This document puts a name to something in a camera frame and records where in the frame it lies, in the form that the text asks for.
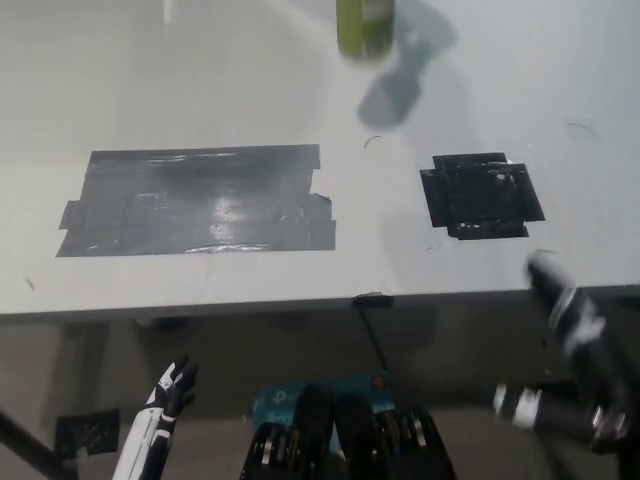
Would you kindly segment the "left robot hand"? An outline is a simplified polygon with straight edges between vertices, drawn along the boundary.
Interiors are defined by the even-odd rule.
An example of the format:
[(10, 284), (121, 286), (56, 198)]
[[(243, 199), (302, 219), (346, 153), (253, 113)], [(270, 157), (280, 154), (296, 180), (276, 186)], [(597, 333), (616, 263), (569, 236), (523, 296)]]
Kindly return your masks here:
[(144, 409), (159, 412), (166, 421), (175, 421), (195, 400), (193, 388), (198, 369), (199, 365), (191, 363), (188, 355), (174, 360), (157, 381)]

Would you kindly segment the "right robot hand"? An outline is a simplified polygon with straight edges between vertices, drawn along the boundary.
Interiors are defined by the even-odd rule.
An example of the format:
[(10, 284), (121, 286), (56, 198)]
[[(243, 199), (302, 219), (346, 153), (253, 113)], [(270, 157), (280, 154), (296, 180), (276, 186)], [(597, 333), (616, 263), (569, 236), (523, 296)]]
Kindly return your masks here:
[(530, 255), (526, 271), (563, 354), (571, 360), (579, 356), (594, 362), (603, 360), (607, 355), (608, 321), (586, 291), (577, 286), (549, 252), (538, 250)]

